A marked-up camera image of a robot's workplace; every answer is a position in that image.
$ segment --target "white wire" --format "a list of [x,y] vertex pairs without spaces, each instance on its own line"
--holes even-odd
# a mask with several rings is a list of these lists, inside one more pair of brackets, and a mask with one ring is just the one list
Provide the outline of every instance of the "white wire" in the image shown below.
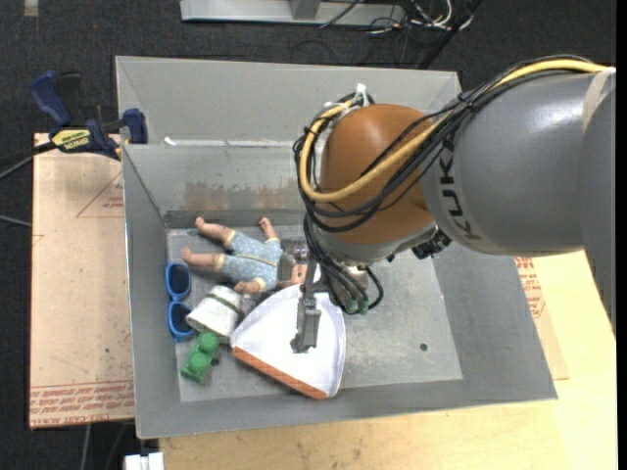
[[[446,17],[445,18],[440,17],[436,20],[433,20],[430,17],[428,17],[415,0],[410,0],[410,1],[412,2],[414,8],[418,11],[418,13],[425,19],[425,22],[420,21],[420,20],[410,20],[412,24],[417,24],[417,25],[425,26],[429,28],[443,29],[443,30],[451,29],[450,26],[447,26],[448,22],[451,20],[451,17],[453,16],[453,4],[451,3],[451,0],[445,0],[446,5],[447,5]],[[472,16],[470,16],[470,18],[468,18],[468,20],[466,20],[459,27],[459,29],[467,28],[471,22],[472,22]]]

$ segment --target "robotic arm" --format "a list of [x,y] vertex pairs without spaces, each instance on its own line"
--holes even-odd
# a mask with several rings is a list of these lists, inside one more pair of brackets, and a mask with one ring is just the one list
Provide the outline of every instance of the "robotic arm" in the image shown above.
[[409,249],[427,258],[451,240],[492,255],[585,249],[615,330],[615,85],[615,69],[559,56],[429,116],[359,89],[327,106],[294,150],[310,253],[332,301],[365,313],[382,298],[370,265]]

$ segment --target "black carpet floor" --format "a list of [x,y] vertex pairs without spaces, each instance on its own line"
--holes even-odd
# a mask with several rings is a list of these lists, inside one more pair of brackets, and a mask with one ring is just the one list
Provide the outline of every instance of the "black carpet floor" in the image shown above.
[[[182,23],[180,0],[0,0],[0,160],[26,151],[51,119],[30,100],[28,84],[44,71],[80,71],[84,103],[104,119],[117,115],[116,55],[415,68],[424,47],[402,35],[306,25]],[[431,65],[457,71],[472,87],[513,63],[577,54],[615,65],[617,0],[485,0],[468,29]],[[29,222],[32,167],[0,181],[0,214]],[[30,229],[0,219],[0,469],[78,469],[85,428],[29,431]],[[132,426],[92,428],[88,469],[137,452]],[[116,457],[112,467],[118,463]]]

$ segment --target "wires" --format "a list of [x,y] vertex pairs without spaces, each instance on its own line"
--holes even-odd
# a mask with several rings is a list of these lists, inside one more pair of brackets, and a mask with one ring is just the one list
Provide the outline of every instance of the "wires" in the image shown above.
[[[449,23],[451,22],[454,15],[454,5],[452,0],[443,0],[446,6],[446,16],[439,16],[437,18],[433,18],[429,16],[423,8],[418,4],[417,0],[409,0],[411,9],[417,13],[417,17],[415,19],[410,19],[410,24],[417,24],[419,26],[424,26],[426,28],[431,29],[441,29],[448,30],[451,29]],[[459,26],[458,29],[464,29],[470,25],[472,22],[472,16],[470,16],[462,25]]]
[[[366,223],[375,214],[394,207],[416,184],[433,164],[444,148],[453,143],[458,130],[483,107],[510,88],[533,78],[566,72],[599,72],[605,67],[593,64],[576,56],[550,56],[532,62],[514,65],[476,88],[460,94],[443,110],[428,117],[420,117],[410,123],[392,142],[379,153],[360,176],[344,188],[332,192],[320,189],[316,180],[315,145],[323,131],[332,127],[337,119],[348,110],[359,109],[367,105],[364,93],[349,94],[325,107],[313,120],[310,127],[305,127],[304,134],[293,145],[294,160],[298,171],[298,189],[307,213],[304,229],[308,247],[313,259],[320,264],[332,299],[346,303],[343,295],[338,298],[336,288],[344,288],[350,303],[360,302],[360,311],[368,309],[383,298],[383,289],[369,268],[362,268],[379,291],[379,297],[373,304],[368,304],[367,294],[355,280],[349,270],[328,255],[317,241],[317,232],[339,233],[353,230]],[[431,125],[420,129],[422,123],[432,120]],[[336,202],[351,197],[382,175],[391,176],[372,198],[362,204],[342,209]],[[344,219],[338,224],[337,219]],[[355,312],[351,307],[349,313]]]
[[[326,129],[343,109],[358,105],[359,100],[348,99],[322,111],[312,126],[306,127],[304,136],[294,144],[298,188],[311,222],[319,229],[330,233],[346,232],[361,226],[377,212],[392,207],[400,198],[397,197],[394,202],[384,206],[386,200],[402,188],[404,191],[401,192],[401,196],[404,196],[421,175],[433,165],[437,159],[437,152],[442,150],[447,141],[453,140],[457,130],[467,119],[519,82],[540,75],[558,74],[565,71],[598,72],[602,70],[604,67],[573,56],[552,56],[531,63],[518,64],[472,91],[460,95],[444,110],[431,115],[433,118],[438,118],[428,128],[406,140],[411,132],[424,122],[423,117],[415,120],[379,154],[362,175],[344,188],[333,192],[321,191],[313,177],[315,176],[314,146],[321,130]],[[343,210],[335,204],[337,201],[356,194],[384,173],[391,173],[392,167],[395,169],[394,172],[376,196],[349,210]],[[327,204],[327,206],[321,207],[320,204]],[[338,225],[338,218],[344,218],[348,222]]]
[[340,21],[342,18],[344,18],[348,13],[350,13],[353,9],[355,9],[355,7],[357,7],[357,5],[359,3],[361,3],[363,0],[354,0],[346,9],[344,9],[340,14],[338,14],[335,18],[327,21],[325,24],[323,24],[320,28],[325,28],[325,27],[329,27],[329,26],[333,26],[334,24],[336,24],[338,21]]

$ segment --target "doll leg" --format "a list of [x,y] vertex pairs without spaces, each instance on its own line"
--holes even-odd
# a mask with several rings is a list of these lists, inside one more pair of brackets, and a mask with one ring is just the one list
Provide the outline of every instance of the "doll leg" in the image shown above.
[[206,223],[202,217],[197,217],[194,225],[205,237],[220,240],[223,244],[227,244],[235,233],[235,230],[222,224]]
[[188,247],[180,252],[183,260],[192,266],[206,266],[214,270],[220,270],[224,266],[224,254],[222,253],[199,253],[194,254]]
[[278,239],[272,223],[267,217],[262,217],[259,221],[260,228],[264,231],[265,237],[268,240]]

